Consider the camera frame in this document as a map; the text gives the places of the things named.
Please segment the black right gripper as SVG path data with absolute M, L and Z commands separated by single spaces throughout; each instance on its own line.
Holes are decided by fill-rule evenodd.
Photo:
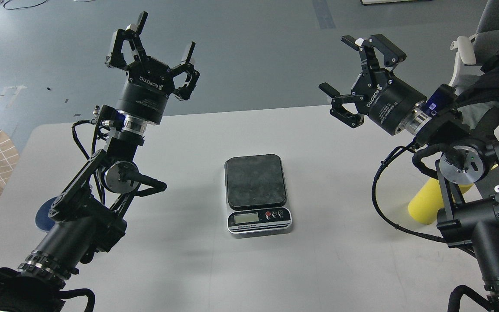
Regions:
M 346 35 L 341 37 L 341 41 L 359 52 L 362 73 L 352 86 L 354 95 L 342 95 L 326 82 L 319 85 L 319 89 L 331 99 L 330 114 L 351 128 L 361 126 L 366 115 L 394 136 L 404 128 L 404 121 L 411 116 L 416 105 L 427 99 L 386 70 L 405 61 L 407 54 L 382 34 L 368 38 Z M 349 103 L 355 103 L 359 113 L 344 108 Z

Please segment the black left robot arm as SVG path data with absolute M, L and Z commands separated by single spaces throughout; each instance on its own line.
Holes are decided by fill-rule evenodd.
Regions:
M 166 184 L 141 174 L 133 162 L 144 144 L 149 124 L 158 125 L 171 95 L 190 99 L 200 73 L 191 62 L 191 42 L 179 65 L 147 55 L 141 33 L 147 12 L 136 23 L 113 33 L 105 64 L 125 71 L 126 82 L 114 107 L 94 111 L 93 150 L 87 162 L 59 194 L 48 211 L 54 222 L 40 244 L 17 270 L 0 268 L 0 312 L 59 312 L 67 299 L 85 296 L 86 312 L 95 306 L 91 289 L 64 290 L 78 273 L 77 265 L 92 261 L 95 253 L 108 252 L 125 235 L 123 219 L 135 197 L 163 192 Z

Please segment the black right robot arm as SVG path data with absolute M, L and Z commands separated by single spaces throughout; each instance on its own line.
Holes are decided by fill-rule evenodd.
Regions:
M 407 56 L 382 34 L 366 39 L 343 36 L 341 41 L 359 53 L 362 72 L 349 94 L 340 94 L 328 83 L 319 85 L 331 98 L 330 114 L 352 128 L 368 117 L 392 136 L 407 130 L 414 137 L 407 146 L 394 148 L 374 176 L 372 202 L 378 215 L 396 230 L 475 257 L 487 296 L 457 286 L 448 311 L 459 311 L 462 297 L 468 296 L 485 310 L 499 312 L 499 141 L 463 124 L 459 97 L 451 84 L 440 85 L 426 97 L 396 77 L 396 65 Z M 435 217 L 441 237 L 402 227 L 378 206 L 378 180 L 405 151 L 412 152 L 412 164 L 439 187 L 442 207 Z

